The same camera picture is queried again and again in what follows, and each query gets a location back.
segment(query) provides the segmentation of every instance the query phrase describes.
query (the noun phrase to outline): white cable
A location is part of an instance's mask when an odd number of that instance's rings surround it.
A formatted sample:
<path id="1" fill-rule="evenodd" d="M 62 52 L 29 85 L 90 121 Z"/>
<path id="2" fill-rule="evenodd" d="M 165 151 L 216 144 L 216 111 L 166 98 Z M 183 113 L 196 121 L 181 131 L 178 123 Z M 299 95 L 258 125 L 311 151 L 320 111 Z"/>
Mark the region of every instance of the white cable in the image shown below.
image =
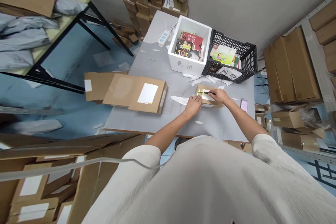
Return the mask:
<path id="1" fill-rule="evenodd" d="M 86 165 L 91 165 L 94 163 L 100 163 L 100 162 L 107 162 L 107 163 L 126 163 L 126 162 L 135 162 L 136 164 L 140 165 L 141 167 L 147 169 L 147 170 L 155 170 L 157 168 L 160 168 L 161 166 L 164 166 L 167 162 L 155 166 L 155 167 L 148 167 L 142 163 L 140 163 L 138 160 L 135 159 L 115 159 L 111 157 L 99 157 L 96 159 L 87 160 L 80 163 L 71 163 L 66 164 L 62 166 L 56 166 L 51 168 L 43 168 L 38 170 L 29 170 L 29 171 L 10 171 L 5 173 L 0 173 L 0 182 L 3 181 L 9 181 L 9 180 L 17 180 L 17 179 L 25 179 L 27 177 L 35 177 L 40 175 L 46 175 L 51 173 L 58 173 L 58 172 L 64 172 L 67 170 L 77 169 Z"/>

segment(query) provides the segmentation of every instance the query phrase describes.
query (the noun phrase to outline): power strip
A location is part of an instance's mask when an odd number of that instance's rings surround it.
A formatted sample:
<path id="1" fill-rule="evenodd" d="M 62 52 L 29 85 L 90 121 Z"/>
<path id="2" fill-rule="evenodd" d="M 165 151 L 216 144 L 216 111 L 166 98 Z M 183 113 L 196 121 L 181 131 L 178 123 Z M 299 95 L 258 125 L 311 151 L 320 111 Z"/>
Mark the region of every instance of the power strip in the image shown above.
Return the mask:
<path id="1" fill-rule="evenodd" d="M 165 30 L 162 33 L 161 38 L 158 41 L 159 46 L 163 47 L 166 44 L 166 42 L 169 39 L 169 37 L 170 37 L 170 32 L 168 32 L 167 30 Z"/>

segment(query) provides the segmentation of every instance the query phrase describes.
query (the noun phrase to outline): gray tabletop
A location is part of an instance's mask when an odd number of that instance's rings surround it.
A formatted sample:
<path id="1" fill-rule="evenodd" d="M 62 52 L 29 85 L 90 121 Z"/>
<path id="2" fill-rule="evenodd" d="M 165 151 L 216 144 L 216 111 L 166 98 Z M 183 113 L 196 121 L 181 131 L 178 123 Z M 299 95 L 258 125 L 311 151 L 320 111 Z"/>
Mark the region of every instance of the gray tabletop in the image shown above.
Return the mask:
<path id="1" fill-rule="evenodd" d="M 161 11 L 156 12 L 146 38 L 129 71 L 129 75 L 132 76 L 145 76 L 167 82 L 168 92 L 162 114 L 113 107 L 104 127 L 106 130 L 153 134 L 176 118 L 185 109 L 185 106 L 173 101 L 170 98 L 171 96 L 190 97 L 195 94 L 197 84 L 192 86 L 192 82 L 189 82 L 190 78 L 183 77 L 182 73 L 175 72 L 170 68 L 168 50 L 166 47 L 160 47 L 157 43 L 166 27 L 171 29 L 177 21 L 178 18 L 176 17 Z M 225 86 L 224 83 L 201 82 L 201 84 L 213 87 Z M 233 83 L 225 86 L 224 89 L 231 98 L 236 99 L 235 101 L 239 105 L 241 99 L 248 100 L 247 113 L 254 118 L 253 78 L 239 85 Z M 197 124 L 195 121 L 201 121 L 203 124 Z M 198 115 L 192 118 L 178 132 L 178 136 L 196 137 L 200 135 L 247 142 L 235 119 L 226 107 L 220 109 L 202 107 Z"/>

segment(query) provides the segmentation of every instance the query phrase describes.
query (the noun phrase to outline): gray plastic bag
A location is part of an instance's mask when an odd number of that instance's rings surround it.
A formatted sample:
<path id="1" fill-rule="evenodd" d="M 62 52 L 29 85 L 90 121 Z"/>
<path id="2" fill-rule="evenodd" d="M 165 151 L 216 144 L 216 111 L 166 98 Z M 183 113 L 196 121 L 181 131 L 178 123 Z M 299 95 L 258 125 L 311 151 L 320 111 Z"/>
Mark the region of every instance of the gray plastic bag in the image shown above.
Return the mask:
<path id="1" fill-rule="evenodd" d="M 64 15 L 78 15 L 87 6 L 78 0 L 56 0 L 54 9 Z"/>
<path id="2" fill-rule="evenodd" d="M 0 32 L 1 35 L 9 35 L 28 29 L 58 29 L 58 22 L 42 16 L 23 16 L 7 23 L 7 27 Z"/>
<path id="3" fill-rule="evenodd" d="M 33 66 L 33 56 L 28 50 L 0 52 L 0 71 Z"/>
<path id="4" fill-rule="evenodd" d="M 13 21 L 15 19 L 16 19 L 16 17 L 14 17 L 14 16 L 0 13 L 0 32 L 7 27 L 7 24 L 10 21 Z"/>
<path id="5" fill-rule="evenodd" d="M 19 51 L 49 44 L 46 32 L 41 29 L 24 30 L 0 40 L 0 51 Z"/>

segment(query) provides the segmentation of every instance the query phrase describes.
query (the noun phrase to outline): pink phone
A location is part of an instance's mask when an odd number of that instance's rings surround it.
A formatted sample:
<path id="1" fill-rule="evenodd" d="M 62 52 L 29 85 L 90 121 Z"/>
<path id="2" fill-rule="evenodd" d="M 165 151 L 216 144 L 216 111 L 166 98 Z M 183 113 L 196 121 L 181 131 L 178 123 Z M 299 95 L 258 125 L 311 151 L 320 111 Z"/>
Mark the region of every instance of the pink phone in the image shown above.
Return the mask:
<path id="1" fill-rule="evenodd" d="M 242 110 L 244 110 L 247 113 L 247 100 L 242 99 L 240 101 L 240 107 Z"/>

